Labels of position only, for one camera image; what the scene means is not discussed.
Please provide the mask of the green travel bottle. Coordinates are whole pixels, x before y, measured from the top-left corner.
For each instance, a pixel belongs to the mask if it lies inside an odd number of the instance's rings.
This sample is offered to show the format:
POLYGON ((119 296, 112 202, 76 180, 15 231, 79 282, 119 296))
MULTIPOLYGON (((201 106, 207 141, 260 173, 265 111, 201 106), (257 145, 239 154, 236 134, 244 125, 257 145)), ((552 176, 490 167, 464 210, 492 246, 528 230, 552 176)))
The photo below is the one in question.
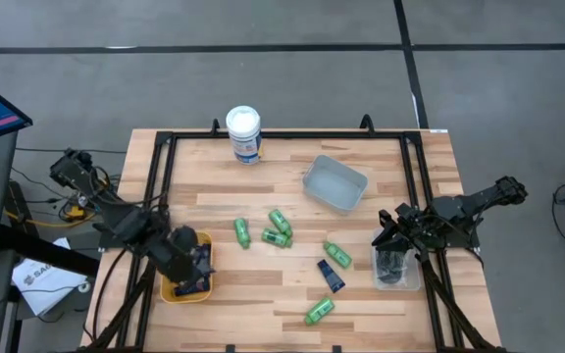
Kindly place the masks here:
POLYGON ((306 326, 312 326, 323 319, 328 313, 334 309, 334 302, 329 297, 324 297, 316 303, 305 315, 304 323, 306 326))
POLYGON ((338 245, 326 241, 323 244, 323 248, 327 254, 344 269, 348 269, 352 264, 352 258, 338 245))
POLYGON ((251 243, 251 237, 248 231, 247 221, 244 218, 237 218, 233 221, 234 231, 238 244, 243 249, 248 249, 251 243))
POLYGON ((275 209, 275 210, 271 211, 268 214, 268 217, 280 233, 282 233, 282 234, 284 234, 288 237, 292 237, 293 232, 292 232, 291 225, 290 225, 289 221, 283 216, 283 214, 280 210, 275 209))
POLYGON ((261 238, 263 241, 280 248, 290 248, 293 244, 293 241, 289 236, 270 228, 263 229, 261 238))

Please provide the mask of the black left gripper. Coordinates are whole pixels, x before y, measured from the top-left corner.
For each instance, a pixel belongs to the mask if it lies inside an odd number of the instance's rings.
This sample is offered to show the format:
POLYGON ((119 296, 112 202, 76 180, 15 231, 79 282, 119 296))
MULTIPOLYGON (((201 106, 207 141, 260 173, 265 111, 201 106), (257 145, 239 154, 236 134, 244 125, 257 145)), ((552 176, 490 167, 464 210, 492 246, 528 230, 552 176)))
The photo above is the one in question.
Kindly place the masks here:
POLYGON ((161 241, 165 254, 160 257, 159 272, 178 286, 188 286, 182 290, 183 294, 203 292, 198 282, 215 272, 210 258, 195 264, 192 252, 197 252, 198 244, 196 231, 188 226, 175 228, 161 241))

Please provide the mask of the black aluminium table frame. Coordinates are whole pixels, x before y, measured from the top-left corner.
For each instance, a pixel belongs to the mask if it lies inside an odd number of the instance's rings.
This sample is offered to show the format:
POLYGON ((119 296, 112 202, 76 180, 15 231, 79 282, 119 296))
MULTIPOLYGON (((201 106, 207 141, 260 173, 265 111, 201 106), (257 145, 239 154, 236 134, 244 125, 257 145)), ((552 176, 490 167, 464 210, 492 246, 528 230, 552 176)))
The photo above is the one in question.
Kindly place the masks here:
POLYGON ((506 353, 475 248, 413 248, 419 290, 374 285, 379 210, 396 218, 402 203, 424 210, 438 197, 464 195, 447 133, 375 129, 364 118, 356 129, 267 128, 261 148, 260 161, 246 165, 218 127, 132 133, 119 194, 166 210, 173 228, 211 235, 212 293, 166 303, 163 275, 148 260, 108 250, 75 353, 506 353), (369 179, 352 212, 305 193, 303 176, 318 155, 369 179), (264 228, 278 231, 268 217, 275 209, 291 225, 290 248, 261 238, 264 228), (237 242, 237 218, 247 221, 248 249, 237 242), (327 254, 326 241, 352 258, 348 269, 327 254), (321 260, 345 282, 337 293, 318 269, 321 260), (324 297, 334 309, 306 326, 305 315, 324 297))

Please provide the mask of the black diagonal stand bar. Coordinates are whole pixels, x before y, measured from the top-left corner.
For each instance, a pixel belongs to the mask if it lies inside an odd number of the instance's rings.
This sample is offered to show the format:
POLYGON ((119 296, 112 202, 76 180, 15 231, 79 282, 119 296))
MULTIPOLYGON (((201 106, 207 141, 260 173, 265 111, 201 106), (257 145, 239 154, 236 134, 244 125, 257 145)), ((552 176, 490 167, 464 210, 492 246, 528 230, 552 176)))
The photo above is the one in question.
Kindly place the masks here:
POLYGON ((87 277, 95 277, 100 265, 96 259, 4 225, 0 225, 0 249, 87 277))

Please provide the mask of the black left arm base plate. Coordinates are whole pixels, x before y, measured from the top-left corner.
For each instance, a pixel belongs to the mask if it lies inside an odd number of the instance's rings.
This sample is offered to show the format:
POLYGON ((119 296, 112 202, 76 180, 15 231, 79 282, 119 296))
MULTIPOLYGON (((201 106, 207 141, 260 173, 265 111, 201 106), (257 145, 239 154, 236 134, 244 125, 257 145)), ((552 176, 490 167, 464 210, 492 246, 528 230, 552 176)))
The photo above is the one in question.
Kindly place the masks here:
POLYGON ((106 224, 94 223, 93 228, 100 233, 101 248, 130 248, 140 251, 146 248, 151 240, 158 238, 166 230, 165 227, 148 224, 126 224, 109 228, 106 224))

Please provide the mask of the white wipes canister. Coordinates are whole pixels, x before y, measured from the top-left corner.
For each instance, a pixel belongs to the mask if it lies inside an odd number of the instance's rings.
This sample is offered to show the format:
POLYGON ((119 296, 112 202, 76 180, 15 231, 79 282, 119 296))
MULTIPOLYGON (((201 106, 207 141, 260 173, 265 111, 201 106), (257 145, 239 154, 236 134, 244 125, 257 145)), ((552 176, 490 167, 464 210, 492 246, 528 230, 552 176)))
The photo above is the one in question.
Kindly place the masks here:
POLYGON ((261 118, 249 106, 232 108, 226 116, 226 127, 235 158, 242 164, 258 163, 262 156, 261 118))

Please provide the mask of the clear plastic container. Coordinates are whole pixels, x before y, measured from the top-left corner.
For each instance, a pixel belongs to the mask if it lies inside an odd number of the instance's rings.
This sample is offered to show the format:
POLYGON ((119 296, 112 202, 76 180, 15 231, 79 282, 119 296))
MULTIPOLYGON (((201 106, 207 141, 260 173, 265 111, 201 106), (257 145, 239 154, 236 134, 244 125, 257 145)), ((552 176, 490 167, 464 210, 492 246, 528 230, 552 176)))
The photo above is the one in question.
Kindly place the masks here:
POLYGON ((405 269, 402 272, 402 280, 397 285, 385 285, 378 281, 378 252, 374 247, 371 249, 371 264, 373 268, 374 285, 378 290, 410 290, 417 291, 421 287, 420 270, 418 261, 415 259, 416 252, 410 248, 404 256, 405 269))

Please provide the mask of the yellow plastic bin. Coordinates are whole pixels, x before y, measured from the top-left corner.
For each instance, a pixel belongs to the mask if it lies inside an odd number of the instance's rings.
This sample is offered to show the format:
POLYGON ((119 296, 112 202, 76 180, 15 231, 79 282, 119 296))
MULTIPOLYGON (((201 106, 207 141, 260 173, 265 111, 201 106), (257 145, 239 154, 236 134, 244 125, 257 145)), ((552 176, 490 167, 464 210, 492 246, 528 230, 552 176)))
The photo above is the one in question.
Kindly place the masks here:
MULTIPOLYGON (((199 244, 202 243, 210 243, 211 244, 211 265, 213 263, 212 258, 212 243, 213 238, 211 235, 204 231, 197 232, 198 242, 199 244)), ((199 294, 191 294, 185 296, 175 296, 174 288, 177 285, 173 282, 170 282, 166 277, 161 276, 161 284, 160 284, 160 297, 169 304, 189 304, 189 303, 197 303, 208 299, 210 294, 212 293, 213 289, 213 275, 209 275, 211 289, 208 293, 199 293, 199 294)))

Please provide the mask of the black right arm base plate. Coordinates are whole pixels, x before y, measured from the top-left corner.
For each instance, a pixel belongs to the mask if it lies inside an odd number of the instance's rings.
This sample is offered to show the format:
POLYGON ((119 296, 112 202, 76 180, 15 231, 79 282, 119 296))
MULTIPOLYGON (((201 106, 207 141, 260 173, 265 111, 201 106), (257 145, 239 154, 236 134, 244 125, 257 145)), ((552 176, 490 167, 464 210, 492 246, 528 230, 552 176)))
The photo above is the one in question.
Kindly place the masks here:
POLYGON ((426 214, 435 217, 440 224, 438 235, 440 236, 440 245, 427 245, 433 248, 474 248, 475 237, 471 234, 466 226, 452 222, 447 218, 435 215, 426 214))

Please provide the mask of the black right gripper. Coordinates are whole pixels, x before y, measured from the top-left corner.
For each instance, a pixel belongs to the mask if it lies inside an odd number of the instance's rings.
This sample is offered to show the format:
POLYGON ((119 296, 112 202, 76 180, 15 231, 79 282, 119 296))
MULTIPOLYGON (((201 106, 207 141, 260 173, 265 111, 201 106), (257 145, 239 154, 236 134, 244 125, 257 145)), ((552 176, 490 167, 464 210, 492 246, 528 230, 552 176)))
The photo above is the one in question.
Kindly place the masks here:
MULTIPOLYGON (((397 214, 398 231, 409 238, 417 239, 425 245, 440 245, 439 221, 421 210, 413 208, 406 203, 400 204, 395 212, 397 214)), ((394 221, 391 214, 385 210, 379 210, 379 221, 382 227, 392 227, 394 221)), ((408 239, 399 232, 393 235, 385 233, 384 228, 374 231, 372 246, 378 252, 406 252, 410 249, 408 239)))

